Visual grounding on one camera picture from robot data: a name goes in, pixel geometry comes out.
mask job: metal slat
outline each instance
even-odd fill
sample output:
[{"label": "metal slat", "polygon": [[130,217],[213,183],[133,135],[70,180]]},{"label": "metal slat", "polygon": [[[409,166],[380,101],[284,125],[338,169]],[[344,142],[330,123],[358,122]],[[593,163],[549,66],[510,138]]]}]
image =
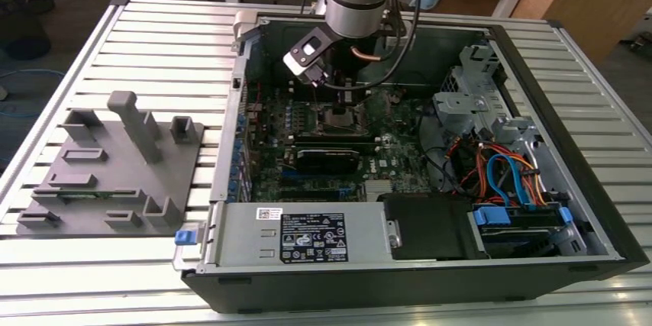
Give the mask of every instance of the metal slat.
[{"label": "metal slat", "polygon": [[[61,147],[48,146],[42,148],[41,155],[37,158],[37,164],[50,164],[58,155]],[[200,148],[200,154],[196,158],[197,166],[213,166],[217,155],[217,148]]]},{"label": "metal slat", "polygon": [[[184,213],[184,221],[185,222],[205,221],[206,215],[208,215],[208,211],[186,211]],[[20,213],[6,213],[2,217],[2,225],[18,225],[18,216]]]},{"label": "metal slat", "polygon": [[114,24],[113,31],[232,35],[233,27],[216,24],[189,25],[184,23],[120,21]]},{"label": "metal slat", "polygon": [[624,121],[564,121],[570,134],[632,135],[632,129]]},{"label": "metal slat", "polygon": [[518,50],[518,54],[524,59],[544,59],[544,60],[572,60],[574,61],[574,56],[566,50],[538,50],[538,49],[525,49]]},{"label": "metal slat", "polygon": [[112,93],[132,91],[137,95],[205,95],[226,96],[228,82],[193,83],[192,88],[184,82],[149,82],[141,80],[84,79],[77,82],[77,93]]},{"label": "metal slat", "polygon": [[[68,102],[69,108],[97,108],[105,106],[108,95],[76,95]],[[140,96],[136,100],[136,108],[158,111],[224,111],[226,99],[224,97],[158,97]]]},{"label": "metal slat", "polygon": [[108,41],[145,42],[148,44],[222,45],[233,44],[233,37],[221,34],[158,34],[156,32],[113,31]]},{"label": "metal slat", "polygon": [[[598,88],[588,82],[545,82],[540,81],[538,86],[544,92],[562,92],[572,94],[596,94],[600,95]],[[505,81],[505,88],[509,92],[516,91],[516,84],[513,81]]]},{"label": "metal slat", "polygon": [[600,166],[620,166],[620,167],[634,167],[634,166],[644,166],[644,167],[652,167],[652,158],[645,157],[645,158],[622,158],[622,157],[604,157],[604,158],[596,158],[596,157],[588,157],[586,162],[589,163],[590,166],[593,167],[600,167]]},{"label": "metal slat", "polygon": [[[516,103],[516,107],[522,116],[530,116],[524,103]],[[617,111],[608,106],[554,106],[554,111],[562,120],[621,120]]]},{"label": "metal slat", "polygon": [[4,297],[186,289],[169,263],[0,269],[0,284]]},{"label": "metal slat", "polygon": [[233,69],[234,59],[217,56],[145,56],[104,53],[97,55],[93,65],[146,66],[157,68]]},{"label": "metal slat", "polygon": [[652,185],[652,168],[594,167],[594,175],[602,184],[649,184]]},{"label": "metal slat", "polygon": [[630,225],[629,230],[642,247],[652,247],[652,225]]},{"label": "metal slat", "polygon": [[[10,200],[10,209],[24,210],[32,202],[32,189],[20,189],[14,198]],[[192,210],[208,209],[210,189],[192,188],[188,194],[188,207]]]},{"label": "metal slat", "polygon": [[644,150],[640,137],[613,135],[573,135],[581,150]]},{"label": "metal slat", "polygon": [[128,79],[188,82],[229,82],[230,70],[154,69],[93,66],[88,68],[86,79]]},{"label": "metal slat", "polygon": [[178,44],[130,44],[128,42],[106,42],[102,53],[124,53],[129,55],[178,55],[178,56],[221,56],[236,57],[230,46],[178,45]]},{"label": "metal slat", "polygon": [[570,70],[582,71],[581,65],[574,60],[540,60],[524,59],[532,70]]},{"label": "metal slat", "polygon": [[[556,106],[610,106],[608,100],[601,95],[572,95],[566,93],[546,93],[548,101]],[[512,100],[516,104],[524,102],[520,93],[512,94]]]},{"label": "metal slat", "polygon": [[172,5],[129,3],[125,11],[148,11],[186,15],[234,15],[237,9],[210,5]]},{"label": "metal slat", "polygon": [[169,13],[145,13],[141,11],[124,11],[120,15],[120,21],[233,25],[233,17],[229,15],[172,15]]},{"label": "metal slat", "polygon": [[532,70],[532,75],[538,82],[593,82],[585,73],[570,71]]},{"label": "metal slat", "polygon": [[[220,138],[222,136],[222,132],[220,130],[205,130],[204,131],[204,137],[201,138],[201,144],[204,146],[217,146],[220,143]],[[53,134],[50,135],[48,139],[48,144],[62,144],[62,142],[68,139],[68,133],[65,130],[60,127],[57,127],[53,131]]]},{"label": "metal slat", "polygon": [[641,204],[620,204],[614,202],[614,206],[618,209],[620,215],[652,215],[652,201]]},{"label": "metal slat", "polygon": [[138,302],[133,302],[132,297],[104,296],[78,299],[78,302],[70,302],[70,299],[37,299],[16,300],[4,302],[5,308],[0,309],[0,317],[9,315],[30,315],[46,313],[76,313],[86,309],[96,311],[129,311],[144,309],[173,309],[173,308],[208,308],[198,295],[192,293],[160,296],[141,295],[137,297]]},{"label": "metal slat", "polygon": [[508,31],[508,35],[513,40],[541,40],[558,42],[558,37],[552,32]]},{"label": "metal slat", "polygon": [[557,41],[512,40],[512,43],[521,50],[562,50],[568,48]]},{"label": "metal slat", "polygon": [[[22,184],[36,186],[40,185],[48,174],[49,167],[36,166],[29,171]],[[192,184],[209,186],[213,182],[214,167],[194,167],[192,175]]]}]

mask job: sticker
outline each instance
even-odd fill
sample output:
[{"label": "sticker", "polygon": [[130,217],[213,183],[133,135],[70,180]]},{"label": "sticker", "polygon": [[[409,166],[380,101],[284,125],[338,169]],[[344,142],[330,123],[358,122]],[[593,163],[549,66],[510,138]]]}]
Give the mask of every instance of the sticker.
[{"label": "sticker", "polygon": [[257,208],[256,219],[258,221],[277,221],[281,218],[282,208]]},{"label": "sticker", "polygon": [[344,214],[281,215],[284,263],[333,263],[348,261]]}]

